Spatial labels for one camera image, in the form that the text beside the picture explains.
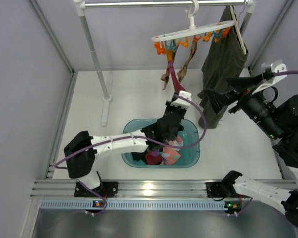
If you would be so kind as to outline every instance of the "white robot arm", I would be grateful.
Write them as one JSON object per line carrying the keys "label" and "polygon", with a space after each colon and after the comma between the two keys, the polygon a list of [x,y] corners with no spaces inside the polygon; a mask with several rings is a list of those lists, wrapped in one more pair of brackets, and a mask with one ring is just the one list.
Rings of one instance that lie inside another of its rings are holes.
{"label": "white robot arm", "polygon": [[220,183],[214,183],[209,187],[208,194],[211,197],[217,197],[212,194],[221,194],[224,197],[251,197],[275,208],[298,227],[298,191],[268,186],[240,172],[230,171]]}
{"label": "white robot arm", "polygon": [[129,134],[115,136],[91,136],[88,131],[80,132],[65,148],[69,177],[78,179],[89,189],[97,189],[101,186],[99,173],[93,166],[95,159],[108,157],[112,154],[128,152],[155,151],[163,146],[146,140],[150,138],[161,143],[175,140],[178,132],[183,131],[181,121],[190,106],[178,96],[191,101],[191,93],[180,91],[175,93],[172,101],[166,102],[166,110],[163,117],[155,124],[146,126]]}
{"label": "white robot arm", "polygon": [[[263,74],[256,77],[226,79],[233,88],[229,92],[218,93],[207,89],[205,93],[216,113],[222,107],[237,101],[236,106],[229,110],[230,113],[242,109],[268,137],[278,139],[273,149],[293,172],[298,185],[298,95],[275,107],[273,102],[277,99],[278,90],[272,87],[275,97],[270,102],[266,100],[262,91],[282,79],[276,76],[298,74],[298,71],[280,72],[277,70],[279,68],[286,69],[281,61],[267,64]],[[219,187],[214,186],[211,190],[214,189],[226,196],[241,194],[262,201],[283,213],[298,227],[298,191],[270,187],[237,171],[229,172]]]}

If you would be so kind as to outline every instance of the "gray wall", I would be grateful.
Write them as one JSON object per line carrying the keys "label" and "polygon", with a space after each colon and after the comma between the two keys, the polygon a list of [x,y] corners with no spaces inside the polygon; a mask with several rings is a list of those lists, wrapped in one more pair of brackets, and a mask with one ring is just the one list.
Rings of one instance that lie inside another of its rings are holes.
{"label": "gray wall", "polygon": [[18,234],[69,79],[26,0],[0,1],[0,238]]}
{"label": "gray wall", "polygon": [[[292,5],[276,34],[258,61],[253,74],[260,73],[261,64],[268,60],[282,59],[287,70],[298,70],[298,1]],[[298,94],[298,76],[287,76],[276,87],[279,90],[277,105]]]}
{"label": "gray wall", "polygon": [[[72,0],[38,0],[71,64],[76,69],[94,69],[84,32]],[[245,32],[249,61],[256,54],[264,36],[285,0],[257,0],[256,10]],[[200,7],[196,25],[218,22],[224,7]],[[243,7],[236,7],[240,13]],[[90,25],[101,66],[113,69],[165,68],[166,56],[157,55],[151,37],[187,29],[188,17],[182,7],[88,9]],[[201,68],[210,43],[199,42],[190,63]],[[181,47],[175,66],[182,67],[189,50]]]}

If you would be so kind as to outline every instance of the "hook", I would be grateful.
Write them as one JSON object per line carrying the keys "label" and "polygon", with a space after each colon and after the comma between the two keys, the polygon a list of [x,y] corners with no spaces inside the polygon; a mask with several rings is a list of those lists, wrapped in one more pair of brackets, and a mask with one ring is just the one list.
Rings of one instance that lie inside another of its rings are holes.
{"label": "hook", "polygon": [[246,0],[244,0],[244,8],[243,8],[243,11],[238,15],[238,18],[237,18],[238,21],[239,21],[240,16],[245,12],[245,9],[246,9]]}
{"label": "hook", "polygon": [[188,14],[188,18],[190,19],[190,30],[195,29],[195,24],[194,24],[194,15],[197,14],[198,10],[199,10],[199,2],[198,0],[192,0],[193,5],[194,5],[194,10],[193,12],[191,12],[192,7],[190,7],[189,9],[185,9],[185,12]]}

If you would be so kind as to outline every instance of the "laundry basket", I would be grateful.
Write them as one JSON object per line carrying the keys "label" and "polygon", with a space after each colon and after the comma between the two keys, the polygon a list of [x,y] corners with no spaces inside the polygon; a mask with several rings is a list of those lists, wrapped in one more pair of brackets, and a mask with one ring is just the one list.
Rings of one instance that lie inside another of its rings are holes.
{"label": "laundry basket", "polygon": [[[129,122],[123,133],[130,133],[135,130],[139,130],[143,127],[156,123],[157,119],[135,119]],[[199,139],[198,130],[195,125],[189,120],[182,120],[181,125],[184,130],[179,132],[179,136],[183,139],[184,145],[190,145]],[[181,157],[174,165],[147,165],[142,160],[136,161],[133,159],[132,153],[122,154],[125,163],[132,167],[138,168],[188,168],[193,166],[200,157],[200,144],[197,143],[195,146],[189,149],[180,149],[179,153]]]}

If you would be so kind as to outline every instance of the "gray cable channel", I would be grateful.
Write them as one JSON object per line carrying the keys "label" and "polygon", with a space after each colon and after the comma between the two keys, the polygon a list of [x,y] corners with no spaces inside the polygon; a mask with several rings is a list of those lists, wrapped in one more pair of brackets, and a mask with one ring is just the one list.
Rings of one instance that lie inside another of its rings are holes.
{"label": "gray cable channel", "polygon": [[[72,209],[72,210],[97,210],[93,207],[95,202],[101,200],[42,200],[41,209]],[[225,202],[220,201],[167,201],[167,200],[116,200],[108,199],[107,210],[176,210],[176,211],[225,211]]]}

